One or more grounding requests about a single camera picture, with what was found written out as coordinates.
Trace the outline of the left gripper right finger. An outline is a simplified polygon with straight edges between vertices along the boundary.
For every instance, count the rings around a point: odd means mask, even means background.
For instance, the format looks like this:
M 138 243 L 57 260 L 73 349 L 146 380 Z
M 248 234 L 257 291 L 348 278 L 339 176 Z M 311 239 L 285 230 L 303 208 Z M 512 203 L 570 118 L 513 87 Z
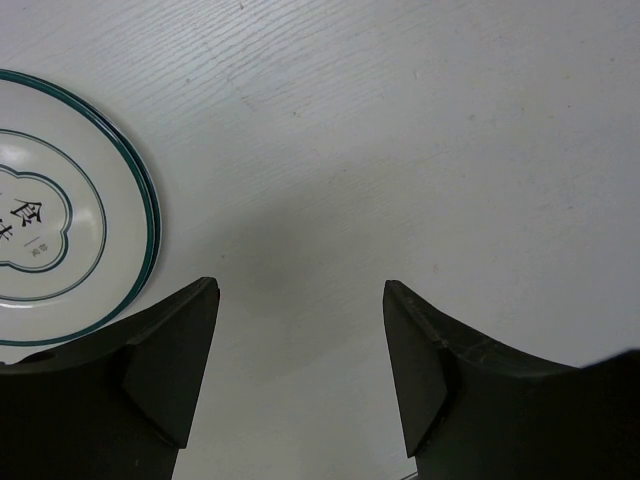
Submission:
M 383 317 L 407 454 L 421 479 L 635 479 L 639 354 L 584 367 L 524 353 L 397 280 Z

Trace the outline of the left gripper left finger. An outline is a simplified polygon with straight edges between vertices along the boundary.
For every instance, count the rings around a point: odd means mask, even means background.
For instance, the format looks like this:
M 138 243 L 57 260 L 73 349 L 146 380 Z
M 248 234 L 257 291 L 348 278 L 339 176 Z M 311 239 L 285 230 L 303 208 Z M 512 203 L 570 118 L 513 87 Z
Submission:
M 169 479 L 220 302 L 200 278 L 80 339 L 1 367 L 4 479 Z

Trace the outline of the white plate green rim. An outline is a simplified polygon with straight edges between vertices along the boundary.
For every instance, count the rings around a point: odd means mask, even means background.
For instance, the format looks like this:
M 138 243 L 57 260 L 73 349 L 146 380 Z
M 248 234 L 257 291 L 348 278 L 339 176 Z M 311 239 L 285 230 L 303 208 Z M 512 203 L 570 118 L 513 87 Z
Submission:
M 162 243 L 158 194 L 121 130 L 44 79 L 1 74 L 1 343 L 88 335 L 140 295 Z

